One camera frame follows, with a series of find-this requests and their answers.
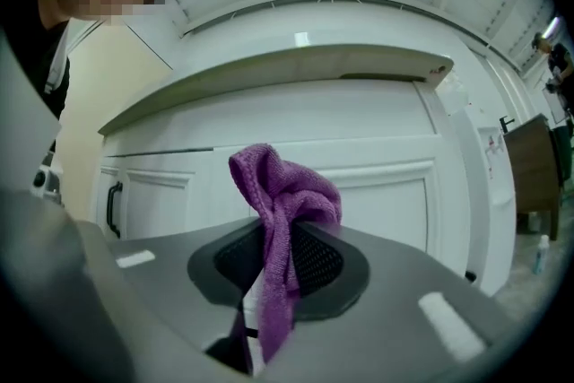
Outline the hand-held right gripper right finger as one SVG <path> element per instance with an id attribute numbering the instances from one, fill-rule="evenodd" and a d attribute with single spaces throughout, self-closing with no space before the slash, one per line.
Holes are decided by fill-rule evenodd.
<path id="1" fill-rule="evenodd" d="M 262 266 L 256 218 L 108 242 L 78 229 L 105 383 L 456 383 L 476 379 L 509 319 L 418 249 L 345 227 L 298 223 L 294 328 L 259 376 L 242 301 Z"/>

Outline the small white bottle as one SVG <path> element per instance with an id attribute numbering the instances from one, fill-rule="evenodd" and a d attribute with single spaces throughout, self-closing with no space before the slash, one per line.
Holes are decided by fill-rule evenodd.
<path id="1" fill-rule="evenodd" d="M 541 236 L 537 246 L 535 254 L 535 263 L 533 267 L 534 274 L 541 274 L 544 271 L 549 254 L 549 249 L 550 249 L 550 238 L 548 235 L 544 234 Z"/>

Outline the brown wooden cabinet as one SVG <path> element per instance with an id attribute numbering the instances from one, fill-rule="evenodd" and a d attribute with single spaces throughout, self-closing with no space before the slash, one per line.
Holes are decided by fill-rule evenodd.
<path id="1" fill-rule="evenodd" d="M 504 135 L 514 180 L 517 214 L 548 213 L 549 239 L 559 233 L 561 182 L 557 150 L 543 114 Z"/>

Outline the white vanity sink cabinet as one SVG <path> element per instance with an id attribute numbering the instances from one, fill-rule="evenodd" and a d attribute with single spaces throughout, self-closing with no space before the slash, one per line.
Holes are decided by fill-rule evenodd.
<path id="1" fill-rule="evenodd" d="M 426 51 L 333 45 L 184 73 L 102 127 L 102 158 L 212 152 L 209 227 L 254 214 L 228 167 L 231 155 L 251 144 L 441 135 L 447 207 L 463 224 L 441 256 L 421 251 L 462 274 L 470 226 L 465 168 L 436 93 L 453 66 L 449 57 Z"/>

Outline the white cabinet door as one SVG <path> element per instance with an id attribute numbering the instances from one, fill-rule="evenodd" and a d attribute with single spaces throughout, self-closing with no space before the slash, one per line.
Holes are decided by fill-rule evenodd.
<path id="1" fill-rule="evenodd" d="M 119 239 L 144 239 L 195 231 L 210 224 L 213 153 L 177 152 L 104 157 L 92 194 L 92 220 L 109 240 L 118 238 L 106 223 L 107 196 L 117 181 L 114 223 Z"/>

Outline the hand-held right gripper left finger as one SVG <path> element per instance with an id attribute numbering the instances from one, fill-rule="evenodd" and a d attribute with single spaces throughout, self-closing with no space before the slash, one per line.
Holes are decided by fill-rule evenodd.
<path id="1" fill-rule="evenodd" d="M 0 383 L 135 383 L 64 209 L 0 190 Z"/>

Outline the person's black shirt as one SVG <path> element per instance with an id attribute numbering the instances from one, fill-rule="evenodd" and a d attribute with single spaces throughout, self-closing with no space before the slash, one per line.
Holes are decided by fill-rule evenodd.
<path id="1" fill-rule="evenodd" d="M 70 62 L 66 53 L 68 31 L 69 22 L 62 22 L 48 32 L 49 47 L 41 61 L 43 84 L 40 85 L 40 95 L 57 120 L 65 108 L 69 88 Z"/>

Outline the white drawer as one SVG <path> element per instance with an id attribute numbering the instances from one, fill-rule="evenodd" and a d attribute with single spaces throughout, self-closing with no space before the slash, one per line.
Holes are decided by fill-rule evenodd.
<path id="1" fill-rule="evenodd" d="M 441 135 L 275 143 L 339 190 L 343 225 L 437 257 L 462 222 L 447 207 Z"/>

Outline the purple cloth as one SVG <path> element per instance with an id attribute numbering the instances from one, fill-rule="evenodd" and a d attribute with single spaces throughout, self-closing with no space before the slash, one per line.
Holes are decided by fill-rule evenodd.
<path id="1" fill-rule="evenodd" d="M 253 144 L 231 155 L 230 174 L 265 229 L 263 285 L 257 301 L 258 340 L 268 363 L 293 328 L 300 298 L 291 254 L 291 224 L 339 224 L 342 201 L 336 186 L 314 170 L 284 160 L 269 144 Z"/>

